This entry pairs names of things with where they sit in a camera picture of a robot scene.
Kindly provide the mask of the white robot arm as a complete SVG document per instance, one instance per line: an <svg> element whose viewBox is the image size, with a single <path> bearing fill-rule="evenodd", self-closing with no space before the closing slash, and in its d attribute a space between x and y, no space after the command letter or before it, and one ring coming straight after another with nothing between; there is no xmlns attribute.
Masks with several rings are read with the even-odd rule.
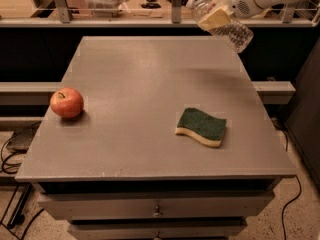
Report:
<svg viewBox="0 0 320 240"><path fill-rule="evenodd" d="M285 6L284 12L281 13L282 22L290 23L296 6L303 1L307 0L212 0L198 25L209 31L229 24L232 18L252 18L280 4Z"/></svg>

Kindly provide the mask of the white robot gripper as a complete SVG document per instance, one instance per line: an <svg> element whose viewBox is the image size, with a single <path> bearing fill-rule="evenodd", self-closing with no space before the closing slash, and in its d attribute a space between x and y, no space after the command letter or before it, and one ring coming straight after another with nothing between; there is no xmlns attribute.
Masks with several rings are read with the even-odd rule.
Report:
<svg viewBox="0 0 320 240"><path fill-rule="evenodd" d="M262 13L264 10L277 5L285 4L290 0L222 0L237 18L250 18ZM227 7L205 9L198 25L202 30L223 27L231 22L232 12Z"/></svg>

